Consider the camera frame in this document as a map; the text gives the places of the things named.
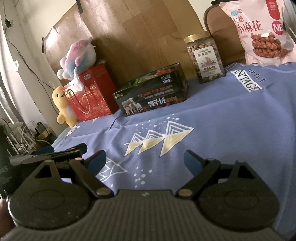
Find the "yellow plush toy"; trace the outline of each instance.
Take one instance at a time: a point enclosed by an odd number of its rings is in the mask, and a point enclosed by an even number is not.
[[[66,122],[72,129],[75,124],[79,121],[72,107],[69,105],[65,93],[62,90],[62,86],[57,87],[52,93],[52,99],[54,104],[59,109],[59,116],[57,122],[63,124]]]

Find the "pink and blue plush toy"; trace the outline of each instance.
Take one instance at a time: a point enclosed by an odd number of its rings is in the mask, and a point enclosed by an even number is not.
[[[91,44],[91,39],[77,41],[71,45],[67,55],[60,60],[62,69],[58,70],[57,77],[60,80],[73,80],[75,68],[77,75],[81,75],[95,62],[96,52]]]

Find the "red circle logo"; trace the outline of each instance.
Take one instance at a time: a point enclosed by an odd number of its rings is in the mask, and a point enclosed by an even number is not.
[[[278,21],[278,20],[273,21],[273,23],[272,23],[272,29],[273,29],[273,31],[277,35],[282,35],[284,33],[284,31],[283,31],[283,29],[284,29],[283,28],[283,24],[280,21]]]

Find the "red box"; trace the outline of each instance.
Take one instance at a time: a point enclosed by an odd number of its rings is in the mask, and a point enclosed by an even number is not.
[[[112,93],[116,87],[104,64],[96,65],[79,76],[84,84],[83,91],[77,91],[69,83],[63,86],[68,102],[79,121],[87,121],[113,114],[118,105]]]

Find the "pink snack bag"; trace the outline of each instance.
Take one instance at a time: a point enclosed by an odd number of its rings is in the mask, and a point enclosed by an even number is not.
[[[247,64],[296,62],[296,46],[283,28],[283,0],[238,0],[222,2],[245,49]]]

